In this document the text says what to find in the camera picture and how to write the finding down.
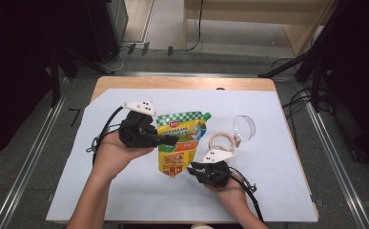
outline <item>snack bag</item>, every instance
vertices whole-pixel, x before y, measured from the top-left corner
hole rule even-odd
[[[205,122],[211,117],[209,113],[188,112],[166,114],[157,117],[158,135],[175,135],[179,139],[174,146],[158,146],[159,171],[175,177],[185,170],[195,156],[198,141],[207,131]]]

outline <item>plastic lid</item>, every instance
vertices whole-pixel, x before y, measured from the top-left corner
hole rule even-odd
[[[256,134],[255,122],[247,115],[239,115],[234,119],[234,133],[237,141],[246,142]]]
[[[205,113],[204,114],[205,121],[208,121],[208,119],[210,119],[210,118],[211,118],[211,114],[210,113]]]

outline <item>colorful food package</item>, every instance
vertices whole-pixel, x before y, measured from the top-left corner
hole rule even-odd
[[[166,114],[157,117],[158,135],[175,135],[179,139],[174,146],[158,146],[159,171],[175,177],[185,170],[195,156],[198,141],[207,131],[205,122],[211,117],[209,113],[188,112]]]

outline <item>red label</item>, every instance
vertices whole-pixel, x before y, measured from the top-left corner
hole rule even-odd
[[[179,124],[180,124],[180,122],[179,122],[179,121],[172,121],[172,122],[170,122],[170,127],[171,127],[171,128],[175,128],[175,127],[177,127]]]

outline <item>white paper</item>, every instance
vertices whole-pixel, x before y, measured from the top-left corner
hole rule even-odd
[[[110,115],[124,102],[152,100],[158,115],[209,112],[207,133],[195,161],[208,152],[215,132],[233,134],[233,120],[247,115],[256,135],[236,149],[230,166],[256,184],[255,197],[266,221],[318,221],[277,93],[220,90],[109,89],[85,110],[47,220],[69,220],[92,168],[86,153]],[[122,110],[112,124],[126,118]],[[157,149],[140,157],[113,181],[105,220],[135,222],[234,222],[217,197],[183,171],[175,178],[158,171]],[[249,206],[256,212],[253,204]]]

